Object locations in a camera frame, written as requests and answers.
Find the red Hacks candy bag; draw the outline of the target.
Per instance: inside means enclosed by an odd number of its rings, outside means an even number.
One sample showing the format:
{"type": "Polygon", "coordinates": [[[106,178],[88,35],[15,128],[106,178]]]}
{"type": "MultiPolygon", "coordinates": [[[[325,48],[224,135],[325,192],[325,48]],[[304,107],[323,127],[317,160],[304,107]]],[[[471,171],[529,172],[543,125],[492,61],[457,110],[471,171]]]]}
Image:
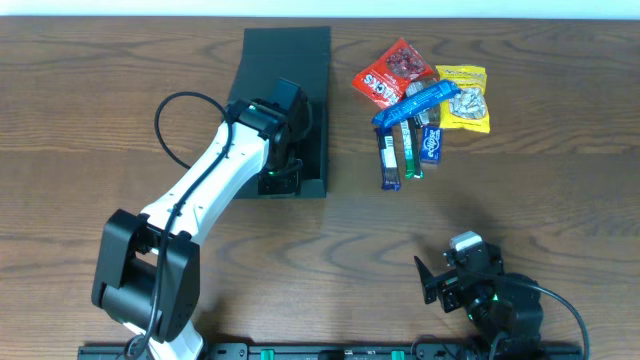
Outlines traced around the red Hacks candy bag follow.
{"type": "Polygon", "coordinates": [[[360,71],[351,85],[384,109],[399,102],[414,80],[433,74],[434,70],[419,52],[399,38],[380,58],[360,71]]]}

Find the blue snack bar wrapper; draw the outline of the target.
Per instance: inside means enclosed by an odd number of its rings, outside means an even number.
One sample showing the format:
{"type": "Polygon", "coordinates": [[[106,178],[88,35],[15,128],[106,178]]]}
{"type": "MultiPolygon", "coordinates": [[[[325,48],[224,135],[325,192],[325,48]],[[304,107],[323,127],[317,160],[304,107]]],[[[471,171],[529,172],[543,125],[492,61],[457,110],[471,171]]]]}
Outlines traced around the blue snack bar wrapper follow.
{"type": "Polygon", "coordinates": [[[454,82],[441,80],[381,110],[372,118],[371,123],[382,128],[393,127],[445,100],[455,97],[461,91],[462,89],[454,82]]]}

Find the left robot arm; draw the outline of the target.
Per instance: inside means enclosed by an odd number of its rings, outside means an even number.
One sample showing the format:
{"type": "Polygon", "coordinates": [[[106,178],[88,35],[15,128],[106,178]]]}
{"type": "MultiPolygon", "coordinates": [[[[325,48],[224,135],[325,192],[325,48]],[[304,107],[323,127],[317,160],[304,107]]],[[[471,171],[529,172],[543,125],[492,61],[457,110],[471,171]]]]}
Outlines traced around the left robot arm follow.
{"type": "Polygon", "coordinates": [[[187,172],[139,214],[117,210],[100,243],[91,301],[133,337],[125,359],[197,359],[191,317],[200,296],[200,247],[254,176],[296,172],[294,148],[313,125],[305,100],[238,100],[187,172]]]}

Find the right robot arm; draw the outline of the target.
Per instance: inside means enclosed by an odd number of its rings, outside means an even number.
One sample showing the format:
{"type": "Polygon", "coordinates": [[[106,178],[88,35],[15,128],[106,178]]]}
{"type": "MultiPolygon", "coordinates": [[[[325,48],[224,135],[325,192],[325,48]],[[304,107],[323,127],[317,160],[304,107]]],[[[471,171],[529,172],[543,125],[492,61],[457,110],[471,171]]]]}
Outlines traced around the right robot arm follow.
{"type": "Polygon", "coordinates": [[[504,271],[498,246],[480,242],[443,254],[451,269],[435,276],[419,259],[414,262],[424,302],[438,301],[444,312],[464,309],[490,355],[502,359],[532,356],[540,343],[544,317],[536,282],[504,271]]]}

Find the green snack bar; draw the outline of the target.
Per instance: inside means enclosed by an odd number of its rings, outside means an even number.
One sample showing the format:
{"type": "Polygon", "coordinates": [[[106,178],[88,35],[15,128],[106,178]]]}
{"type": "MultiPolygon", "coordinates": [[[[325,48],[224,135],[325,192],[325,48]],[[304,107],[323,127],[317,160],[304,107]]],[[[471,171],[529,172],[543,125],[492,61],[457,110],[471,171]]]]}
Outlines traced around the green snack bar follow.
{"type": "Polygon", "coordinates": [[[419,159],[419,141],[417,130],[413,120],[405,120],[400,123],[405,157],[405,178],[422,178],[423,172],[419,159]]]}

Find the black gift box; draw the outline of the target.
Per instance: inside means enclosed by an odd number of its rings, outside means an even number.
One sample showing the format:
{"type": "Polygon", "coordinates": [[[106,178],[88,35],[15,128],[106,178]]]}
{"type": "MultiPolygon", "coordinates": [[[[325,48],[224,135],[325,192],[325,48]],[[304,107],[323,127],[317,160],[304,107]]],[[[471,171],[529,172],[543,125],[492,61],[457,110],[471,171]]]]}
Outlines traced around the black gift box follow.
{"type": "Polygon", "coordinates": [[[310,125],[291,149],[293,171],[252,177],[238,199],[324,198],[328,178],[328,27],[254,28],[244,31],[240,65],[228,100],[278,101],[277,81],[288,80],[307,96],[310,125]]]}

